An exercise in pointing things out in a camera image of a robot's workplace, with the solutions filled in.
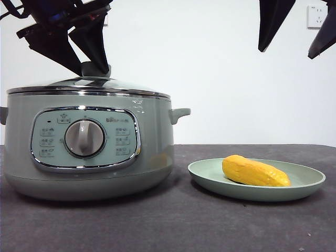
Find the corn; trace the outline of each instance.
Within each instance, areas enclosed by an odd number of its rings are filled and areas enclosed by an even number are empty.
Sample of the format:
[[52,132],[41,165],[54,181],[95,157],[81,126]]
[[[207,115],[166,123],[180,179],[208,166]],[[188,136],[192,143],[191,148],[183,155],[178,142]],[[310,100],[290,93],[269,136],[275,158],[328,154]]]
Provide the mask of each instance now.
[[231,155],[223,159],[222,169],[228,179],[246,185],[290,186],[285,172],[243,156]]

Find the silver knob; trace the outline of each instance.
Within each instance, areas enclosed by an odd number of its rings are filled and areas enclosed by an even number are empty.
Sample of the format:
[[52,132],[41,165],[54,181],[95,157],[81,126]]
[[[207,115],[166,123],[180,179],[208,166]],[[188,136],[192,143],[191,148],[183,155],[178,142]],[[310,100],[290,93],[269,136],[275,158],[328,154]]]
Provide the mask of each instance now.
[[77,156],[91,156],[100,150],[104,143],[104,132],[91,120],[73,123],[65,134],[65,144]]

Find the power outlet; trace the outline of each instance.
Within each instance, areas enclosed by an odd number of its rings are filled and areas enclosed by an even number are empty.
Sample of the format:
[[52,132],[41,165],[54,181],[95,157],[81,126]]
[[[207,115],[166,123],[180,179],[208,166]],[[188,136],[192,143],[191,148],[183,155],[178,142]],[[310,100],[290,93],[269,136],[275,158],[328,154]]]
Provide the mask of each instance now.
[[328,14],[327,5],[308,5],[308,28],[320,28]]

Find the white wall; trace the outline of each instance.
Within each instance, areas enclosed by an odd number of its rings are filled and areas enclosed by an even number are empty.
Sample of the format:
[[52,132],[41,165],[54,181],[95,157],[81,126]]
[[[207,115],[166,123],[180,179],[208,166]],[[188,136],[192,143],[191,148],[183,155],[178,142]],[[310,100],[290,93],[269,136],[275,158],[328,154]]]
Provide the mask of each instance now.
[[[336,146],[336,45],[307,57],[317,33],[306,28],[307,5],[316,3],[297,1],[262,54],[257,0],[115,0],[104,28],[112,76],[192,109],[174,126],[175,143]],[[6,89],[73,76],[16,37],[31,23],[0,22],[3,106]]]

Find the electric hot pot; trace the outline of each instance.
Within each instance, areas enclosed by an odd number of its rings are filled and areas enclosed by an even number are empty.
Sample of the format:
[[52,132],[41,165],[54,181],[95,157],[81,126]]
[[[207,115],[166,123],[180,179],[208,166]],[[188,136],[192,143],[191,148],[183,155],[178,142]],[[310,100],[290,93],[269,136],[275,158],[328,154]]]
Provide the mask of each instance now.
[[128,195],[172,170],[173,127],[190,109],[102,77],[8,90],[4,174],[22,194],[83,201]]

